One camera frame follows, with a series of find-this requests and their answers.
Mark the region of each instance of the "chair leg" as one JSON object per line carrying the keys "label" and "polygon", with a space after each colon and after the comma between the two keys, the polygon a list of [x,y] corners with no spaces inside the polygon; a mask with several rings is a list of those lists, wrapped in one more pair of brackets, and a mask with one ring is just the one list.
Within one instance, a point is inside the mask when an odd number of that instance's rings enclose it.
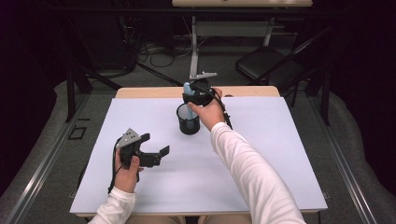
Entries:
{"label": "chair leg", "polygon": [[294,104],[296,103],[296,97],[297,97],[297,91],[298,91],[299,84],[300,84],[300,82],[297,82],[297,84],[294,87],[293,99],[291,100],[291,107],[294,107]]}

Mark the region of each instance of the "dark background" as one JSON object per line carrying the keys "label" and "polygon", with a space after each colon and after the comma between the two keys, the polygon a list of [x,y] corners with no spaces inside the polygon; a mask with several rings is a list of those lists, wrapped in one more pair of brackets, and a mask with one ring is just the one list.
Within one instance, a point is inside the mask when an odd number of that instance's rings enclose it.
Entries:
{"label": "dark background", "polygon": [[[114,5],[108,0],[49,3],[80,7]],[[170,7],[171,1],[130,1],[130,4]],[[65,81],[73,62],[94,69],[120,70],[127,66],[130,55],[128,46],[122,42],[120,18],[80,15],[67,19],[49,15],[28,0],[1,5],[2,194],[35,145],[56,101],[53,88]],[[396,6],[393,1],[352,0],[317,0],[313,5],[314,10],[345,7],[351,9],[341,21],[307,20],[297,42],[326,25],[335,27],[336,32],[329,36],[331,44],[312,55],[332,62],[331,89],[345,101],[358,122],[366,160],[384,187],[396,195],[393,174],[396,170]],[[143,22],[140,32],[168,48],[172,48],[173,35],[184,30],[178,18],[139,19]]]}

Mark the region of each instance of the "gray carpet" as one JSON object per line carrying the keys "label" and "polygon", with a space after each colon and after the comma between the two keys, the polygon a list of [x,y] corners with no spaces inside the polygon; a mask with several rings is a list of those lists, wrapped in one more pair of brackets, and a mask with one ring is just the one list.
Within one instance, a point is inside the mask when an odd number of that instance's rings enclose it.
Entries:
{"label": "gray carpet", "polygon": [[[205,42],[200,47],[198,71],[217,72],[219,75],[210,79],[214,86],[246,85],[247,81],[234,71],[233,63],[241,55],[253,50],[262,42],[260,40],[244,41],[245,39],[232,38],[227,41],[213,39],[211,42]],[[284,50],[290,46],[288,43],[287,38],[273,38],[271,42],[272,45],[278,45]],[[153,57],[154,64],[156,62],[171,62],[171,58],[166,55],[159,54]],[[190,62],[190,56],[185,56],[176,57],[174,62],[167,67],[154,67],[149,61],[145,61],[145,64],[179,82],[184,82],[188,80]],[[140,67],[136,67],[127,76],[113,80],[124,87],[172,86],[168,81],[155,77]],[[89,96],[87,104],[82,108],[78,119],[72,124],[76,125],[78,130],[71,137],[79,135],[78,132],[81,132],[79,128],[86,128],[83,138],[65,141],[44,184],[21,223],[86,223],[84,219],[69,214],[68,211],[73,202],[69,195],[77,189],[80,172],[90,157],[110,100],[115,95],[115,92],[109,87],[96,80],[92,80],[92,85],[94,91]],[[51,150],[57,134],[61,131],[66,117],[64,83],[56,91],[59,96],[59,104],[55,106],[52,117],[32,150],[32,154],[0,200],[1,223],[5,223],[9,214],[12,213],[12,209],[22,196],[40,161],[45,158],[48,150]],[[362,223],[345,181],[334,162],[332,149],[320,128],[320,121],[315,117],[315,108],[302,92],[299,93],[296,106],[290,109],[290,113],[320,187],[323,192],[328,192],[330,195],[327,200],[329,209],[321,212],[321,223]],[[335,133],[354,175],[361,184],[377,223],[394,223],[396,220],[395,198],[377,183],[373,172],[365,163],[359,129],[345,109],[343,102],[335,95],[332,95],[331,98],[330,115],[331,129]],[[317,214],[304,215],[304,218],[307,223],[318,223]]]}

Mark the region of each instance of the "white tabletop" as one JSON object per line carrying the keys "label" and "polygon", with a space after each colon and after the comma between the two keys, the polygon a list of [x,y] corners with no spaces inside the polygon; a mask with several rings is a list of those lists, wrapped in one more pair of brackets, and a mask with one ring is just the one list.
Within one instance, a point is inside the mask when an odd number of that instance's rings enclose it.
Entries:
{"label": "white tabletop", "polygon": [[311,0],[173,0],[174,7],[311,7]]}
{"label": "white tabletop", "polygon": [[[303,144],[281,97],[223,98],[233,128],[276,168],[302,211],[327,208]],[[178,128],[181,98],[113,99],[71,213],[88,216],[106,201],[115,141],[128,128],[150,133],[144,152],[170,146],[160,166],[146,168],[137,184],[135,214],[202,215],[247,212],[228,170],[213,152],[209,131]]]}

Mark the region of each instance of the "white sleeve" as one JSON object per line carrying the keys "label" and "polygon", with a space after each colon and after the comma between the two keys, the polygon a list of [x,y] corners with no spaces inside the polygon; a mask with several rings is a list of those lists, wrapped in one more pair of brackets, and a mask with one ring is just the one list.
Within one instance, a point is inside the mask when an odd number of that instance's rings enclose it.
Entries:
{"label": "white sleeve", "polygon": [[114,187],[90,223],[125,223],[134,209],[134,202],[135,193],[126,193]]}
{"label": "white sleeve", "polygon": [[242,194],[253,224],[305,223],[286,184],[244,137],[221,122],[212,128],[210,138]]}

